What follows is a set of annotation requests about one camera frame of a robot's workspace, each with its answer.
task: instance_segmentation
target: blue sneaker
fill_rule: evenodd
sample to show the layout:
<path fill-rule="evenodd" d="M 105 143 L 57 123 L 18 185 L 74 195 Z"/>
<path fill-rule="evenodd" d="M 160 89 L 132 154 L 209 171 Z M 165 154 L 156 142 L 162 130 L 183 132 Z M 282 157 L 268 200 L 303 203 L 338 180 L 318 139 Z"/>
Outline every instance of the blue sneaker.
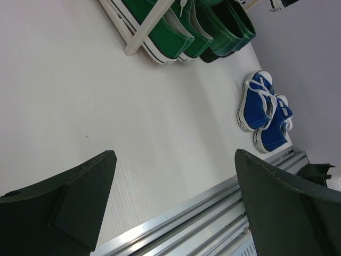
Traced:
<path fill-rule="evenodd" d="M 237 112 L 239 127 L 244 132 L 267 129 L 276 108 L 277 99 L 274 96 L 271 75 L 260 70 L 248 76 Z"/>
<path fill-rule="evenodd" d="M 287 143 L 287 131 L 293 128 L 291 121 L 293 112 L 288 107 L 287 98 L 284 95 L 277 95 L 277 103 L 269 128 L 258 130 L 254 134 L 254 145 L 260 153 L 269 153 Z"/>

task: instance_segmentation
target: wall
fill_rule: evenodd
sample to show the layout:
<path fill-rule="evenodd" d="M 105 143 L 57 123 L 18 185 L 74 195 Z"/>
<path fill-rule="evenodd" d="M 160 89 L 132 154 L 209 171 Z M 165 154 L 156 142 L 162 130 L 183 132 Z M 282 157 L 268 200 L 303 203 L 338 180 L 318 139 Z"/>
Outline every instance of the wall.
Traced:
<path fill-rule="evenodd" d="M 249 12 L 258 60 L 287 96 L 290 137 L 311 162 L 341 164 L 340 9 L 339 0 L 300 0 L 271 13 L 260 0 Z"/>

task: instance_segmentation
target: shoe rack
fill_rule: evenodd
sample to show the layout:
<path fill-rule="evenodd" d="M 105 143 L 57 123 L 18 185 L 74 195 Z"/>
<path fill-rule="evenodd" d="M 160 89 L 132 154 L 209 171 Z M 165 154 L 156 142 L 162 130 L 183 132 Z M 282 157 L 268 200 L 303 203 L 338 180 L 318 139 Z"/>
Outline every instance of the shoe rack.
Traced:
<path fill-rule="evenodd" d="M 117 12 L 110 6 L 108 0 L 99 1 L 103 5 L 112 22 L 115 24 L 117 30 L 122 35 L 123 39 L 126 41 L 127 46 L 125 47 L 124 52 L 127 56 L 132 56 L 137 52 L 143 41 L 153 30 L 154 26 L 159 22 L 174 2 L 174 0 L 158 0 L 133 36 Z"/>

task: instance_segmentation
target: white table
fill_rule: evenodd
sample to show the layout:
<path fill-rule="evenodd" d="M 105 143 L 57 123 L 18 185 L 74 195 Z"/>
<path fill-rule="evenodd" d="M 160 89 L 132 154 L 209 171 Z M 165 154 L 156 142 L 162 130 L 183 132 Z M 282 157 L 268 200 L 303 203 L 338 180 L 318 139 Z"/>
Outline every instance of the white table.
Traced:
<path fill-rule="evenodd" d="M 123 46 L 97 0 L 1 1 L 0 194 L 113 149 L 98 244 L 235 175 L 237 148 L 269 156 L 236 123 L 251 45 L 167 67 Z"/>

